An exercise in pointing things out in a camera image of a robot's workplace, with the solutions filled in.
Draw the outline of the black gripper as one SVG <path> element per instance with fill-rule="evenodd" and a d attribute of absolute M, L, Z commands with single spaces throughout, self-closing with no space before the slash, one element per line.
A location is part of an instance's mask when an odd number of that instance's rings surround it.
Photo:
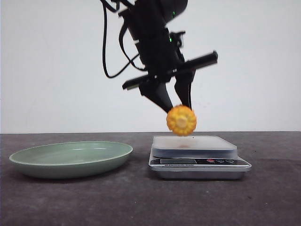
<path fill-rule="evenodd" d="M 185 61 L 180 51 L 184 34 L 185 31 L 170 33 L 168 29 L 164 29 L 161 34 L 136 43 L 140 60 L 148 74 L 127 80 L 122 88 L 139 87 L 142 96 L 168 113 L 173 105 L 166 90 L 166 84 L 162 82 L 169 82 L 175 76 L 175 91 L 182 105 L 191 109 L 191 84 L 195 70 L 216 64 L 218 53 L 214 50 L 207 55 Z"/>

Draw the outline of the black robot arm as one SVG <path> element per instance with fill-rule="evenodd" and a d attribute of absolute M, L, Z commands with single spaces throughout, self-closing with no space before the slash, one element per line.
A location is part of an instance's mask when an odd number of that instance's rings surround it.
<path fill-rule="evenodd" d="M 184 32 L 169 32 L 166 24 L 187 7 L 186 0 L 137 0 L 121 11 L 125 29 L 136 41 L 140 60 L 147 75 L 127 80 L 122 88 L 139 88 L 141 95 L 157 104 L 166 113 L 172 102 L 166 83 L 176 78 L 175 91 L 184 106 L 191 108 L 191 84 L 197 69 L 216 64 L 218 54 L 210 54 L 185 61 L 180 51 Z"/>

